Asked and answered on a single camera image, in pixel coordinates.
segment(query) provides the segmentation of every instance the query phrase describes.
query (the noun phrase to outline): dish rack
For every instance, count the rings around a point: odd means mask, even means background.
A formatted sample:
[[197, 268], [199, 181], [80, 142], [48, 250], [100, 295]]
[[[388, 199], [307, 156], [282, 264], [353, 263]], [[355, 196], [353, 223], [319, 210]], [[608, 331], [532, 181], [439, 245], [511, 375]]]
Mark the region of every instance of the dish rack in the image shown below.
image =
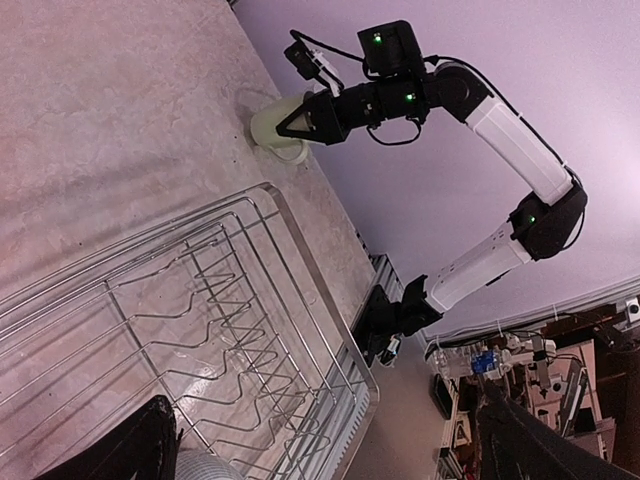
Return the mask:
[[339, 479], [376, 383], [282, 193], [260, 184], [0, 302], [0, 476], [30, 479], [155, 394], [248, 479]]

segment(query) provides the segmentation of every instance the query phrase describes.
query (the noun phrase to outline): marble surface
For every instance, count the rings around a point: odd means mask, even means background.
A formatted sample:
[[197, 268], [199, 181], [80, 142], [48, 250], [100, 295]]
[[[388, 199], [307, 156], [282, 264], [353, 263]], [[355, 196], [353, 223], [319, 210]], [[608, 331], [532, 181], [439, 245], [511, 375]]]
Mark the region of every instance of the marble surface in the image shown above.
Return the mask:
[[278, 93], [225, 1], [7, 0], [0, 45], [0, 298], [267, 180], [353, 319], [372, 267], [315, 160], [251, 141]]

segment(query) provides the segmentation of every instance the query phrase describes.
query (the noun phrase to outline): white wall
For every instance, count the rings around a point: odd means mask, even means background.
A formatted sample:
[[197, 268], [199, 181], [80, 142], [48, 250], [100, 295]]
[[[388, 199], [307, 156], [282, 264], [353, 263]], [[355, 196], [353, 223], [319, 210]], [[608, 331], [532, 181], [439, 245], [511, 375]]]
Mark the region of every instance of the white wall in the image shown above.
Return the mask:
[[[472, 295], [438, 329], [525, 312], [640, 273], [640, 2], [241, 0], [236, 10], [285, 94], [306, 85], [282, 55], [290, 28], [361, 53], [358, 30], [407, 19], [423, 54], [479, 67], [582, 177], [590, 203], [577, 245]], [[357, 64], [335, 64], [347, 83], [363, 81]], [[394, 122], [380, 135], [402, 138], [411, 128]], [[315, 152], [371, 250], [387, 252], [405, 282], [484, 239], [528, 193], [493, 151], [440, 111], [410, 146], [385, 148], [357, 131]]]

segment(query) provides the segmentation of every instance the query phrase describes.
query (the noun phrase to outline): mug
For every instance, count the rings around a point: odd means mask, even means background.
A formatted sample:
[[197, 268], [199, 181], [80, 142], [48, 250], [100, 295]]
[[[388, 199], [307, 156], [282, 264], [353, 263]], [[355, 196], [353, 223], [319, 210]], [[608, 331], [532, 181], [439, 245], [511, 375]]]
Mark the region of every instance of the mug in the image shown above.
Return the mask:
[[[278, 159], [287, 165], [299, 165], [309, 156], [309, 142], [301, 138], [282, 137], [276, 132], [276, 126], [302, 105], [305, 93], [293, 97], [276, 100], [268, 107], [260, 110], [251, 118], [251, 136], [262, 148], [272, 152]], [[308, 130], [304, 115], [296, 118], [290, 125], [294, 130]], [[300, 153], [293, 158], [288, 158], [278, 151], [280, 148], [300, 146]]]

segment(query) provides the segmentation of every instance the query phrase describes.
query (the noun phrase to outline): metal wire rack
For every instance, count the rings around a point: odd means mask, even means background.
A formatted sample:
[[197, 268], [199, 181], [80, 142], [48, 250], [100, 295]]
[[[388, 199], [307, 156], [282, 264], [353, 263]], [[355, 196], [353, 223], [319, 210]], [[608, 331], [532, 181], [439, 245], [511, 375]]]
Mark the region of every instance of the metal wire rack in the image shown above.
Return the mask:
[[378, 390], [281, 192], [261, 184], [0, 302], [0, 471], [29, 479], [152, 395], [249, 479], [342, 478]]

